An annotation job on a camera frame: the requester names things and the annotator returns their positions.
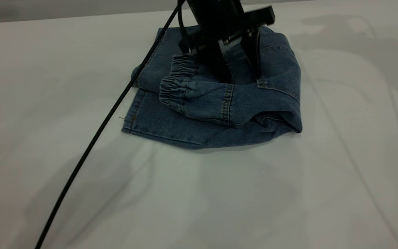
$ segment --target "elastic cuff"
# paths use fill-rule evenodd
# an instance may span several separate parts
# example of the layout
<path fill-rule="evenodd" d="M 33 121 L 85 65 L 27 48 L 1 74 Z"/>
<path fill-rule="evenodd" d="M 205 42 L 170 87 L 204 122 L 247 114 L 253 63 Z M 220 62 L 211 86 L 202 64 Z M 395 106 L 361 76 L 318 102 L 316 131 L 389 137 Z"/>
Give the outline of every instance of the elastic cuff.
<path fill-rule="evenodd" d="M 197 74 L 196 57 L 192 55 L 174 55 L 170 75 L 165 76 L 159 88 L 159 100 L 176 112 L 184 113 L 187 83 Z"/>

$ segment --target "jeans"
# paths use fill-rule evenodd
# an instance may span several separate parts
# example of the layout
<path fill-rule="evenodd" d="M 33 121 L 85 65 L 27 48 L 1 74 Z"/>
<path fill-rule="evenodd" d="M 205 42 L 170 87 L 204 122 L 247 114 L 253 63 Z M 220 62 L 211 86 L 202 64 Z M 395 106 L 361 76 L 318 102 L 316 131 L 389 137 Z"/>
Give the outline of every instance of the jeans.
<path fill-rule="evenodd" d="M 221 46 L 232 84 L 219 82 L 195 56 L 181 54 L 180 38 L 179 28 L 169 28 L 135 82 L 139 90 L 123 132 L 188 149 L 251 145 L 302 132 L 300 67 L 284 35 L 261 27 L 257 79 L 239 43 Z"/>

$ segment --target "table surface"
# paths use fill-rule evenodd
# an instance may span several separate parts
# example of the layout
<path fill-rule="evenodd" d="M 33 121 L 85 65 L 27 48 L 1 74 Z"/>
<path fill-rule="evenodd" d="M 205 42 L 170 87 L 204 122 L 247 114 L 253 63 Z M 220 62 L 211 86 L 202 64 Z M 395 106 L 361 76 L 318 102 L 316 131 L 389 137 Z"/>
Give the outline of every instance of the table surface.
<path fill-rule="evenodd" d="M 398 249 L 398 0 L 273 8 L 303 71 L 303 133 L 175 148 L 121 132 L 133 90 L 44 248 Z M 170 13 L 0 23 L 0 249 L 33 248 Z"/>

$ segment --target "blue denim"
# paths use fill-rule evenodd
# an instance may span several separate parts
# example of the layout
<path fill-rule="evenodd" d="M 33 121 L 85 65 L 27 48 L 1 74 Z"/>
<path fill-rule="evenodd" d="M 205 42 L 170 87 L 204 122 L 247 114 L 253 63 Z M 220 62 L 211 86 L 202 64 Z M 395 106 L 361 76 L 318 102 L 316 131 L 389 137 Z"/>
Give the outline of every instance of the blue denim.
<path fill-rule="evenodd" d="M 253 77 L 235 43 L 222 46 L 233 76 L 225 84 L 195 56 L 183 55 L 179 29 L 169 28 L 135 82 L 139 90 L 122 131 L 189 149 L 251 145 L 302 132 L 299 64 L 284 35 L 260 31 L 261 77 Z"/>

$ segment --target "stitching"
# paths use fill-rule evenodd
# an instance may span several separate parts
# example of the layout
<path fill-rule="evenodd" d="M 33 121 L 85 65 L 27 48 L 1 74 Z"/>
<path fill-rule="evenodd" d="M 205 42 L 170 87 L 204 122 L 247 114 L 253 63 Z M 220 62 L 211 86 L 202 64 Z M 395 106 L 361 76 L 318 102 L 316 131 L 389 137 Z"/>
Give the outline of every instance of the stitching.
<path fill-rule="evenodd" d="M 183 91 L 182 104 L 180 105 L 180 112 L 184 116 L 186 116 L 186 114 L 185 114 L 185 112 L 183 111 L 182 108 L 183 108 L 183 106 L 185 104 L 185 95 L 187 94 L 188 84 L 193 81 L 193 78 L 198 74 L 198 71 L 199 71 L 199 65 L 198 65 L 198 63 L 196 63 L 196 61 L 194 61 L 194 65 L 195 65 L 194 73 L 192 74 L 192 76 L 190 76 L 189 78 L 185 79 L 185 81 L 184 81 L 185 86 L 183 86 L 185 89 Z"/>
<path fill-rule="evenodd" d="M 290 49 L 289 47 L 285 47 L 285 46 L 269 46 L 269 47 L 264 47 L 261 48 L 261 50 L 259 50 L 259 52 L 263 52 L 266 50 L 275 50 L 275 49 L 282 49 L 282 50 L 287 50 L 289 52 L 292 52 L 294 54 L 294 52 L 292 51 L 292 49 Z"/>
<path fill-rule="evenodd" d="M 227 84 L 227 88 L 225 90 L 224 94 L 224 102 L 222 105 L 222 119 L 226 120 L 227 126 L 230 126 L 229 122 L 229 104 L 231 101 L 231 96 L 233 94 L 233 89 L 234 85 L 233 84 Z"/>
<path fill-rule="evenodd" d="M 133 129 L 134 121 L 136 120 L 136 115 L 139 111 L 139 108 L 141 107 L 142 101 L 144 100 L 144 97 L 146 94 L 147 94 L 147 92 L 145 91 L 144 94 L 142 95 L 141 101 L 139 101 L 138 107 L 136 108 L 136 112 L 134 112 L 134 115 L 131 118 L 131 125 L 130 125 L 131 130 Z"/>
<path fill-rule="evenodd" d="M 157 51 L 159 50 L 159 48 L 162 46 L 162 44 L 163 44 L 163 42 L 164 42 L 166 36 L 167 36 L 167 35 L 164 34 L 164 36 L 162 37 L 161 41 L 160 41 L 159 44 L 156 46 L 156 49 L 153 51 L 153 54 L 150 56 L 150 59 L 148 60 L 147 64 L 144 66 L 144 68 L 142 68 L 141 74 L 140 74 L 139 77 L 136 79 L 136 85 L 138 86 L 138 88 L 140 88 L 140 87 L 139 87 L 139 78 L 141 77 L 142 72 L 144 71 L 144 69 L 146 69 L 146 68 L 151 64 L 151 62 L 152 62 L 153 59 L 154 59 L 154 56 L 156 55 L 156 52 L 157 52 Z"/>
<path fill-rule="evenodd" d="M 233 92 L 234 92 L 234 85 L 231 85 L 231 93 L 229 96 L 229 101 L 228 101 L 228 125 L 230 123 L 230 118 L 229 118 L 229 113 L 230 113 L 230 108 L 231 108 L 231 101 L 233 100 Z"/>
<path fill-rule="evenodd" d="M 257 87 L 263 88 L 263 89 L 275 90 L 275 91 L 290 95 L 295 100 L 297 100 L 297 103 L 299 103 L 299 106 L 300 106 L 300 100 L 297 98 L 297 96 L 293 92 L 289 92 L 289 91 L 286 91 L 286 90 L 280 90 L 280 89 L 277 89 L 277 88 L 274 88 L 274 87 L 270 87 L 270 86 L 267 85 L 267 81 L 264 78 L 260 78 L 259 80 L 257 80 Z"/>
<path fill-rule="evenodd" d="M 130 129 L 130 131 L 146 134 L 146 135 L 153 136 L 153 137 L 159 137 L 159 138 L 163 138 L 163 139 L 167 139 L 167 140 L 171 140 L 171 141 L 176 141 L 176 142 L 184 142 L 184 143 L 188 143 L 188 144 L 192 144 L 192 145 L 202 145 L 202 144 L 197 144 L 197 143 L 189 142 L 189 141 L 185 141 L 185 140 L 179 140 L 179 139 L 172 139 L 172 138 L 163 137 L 163 136 L 157 136 L 157 135 L 154 135 L 154 134 L 149 134 L 149 133 L 138 131 L 138 130 L 134 130 L 134 129 Z"/>

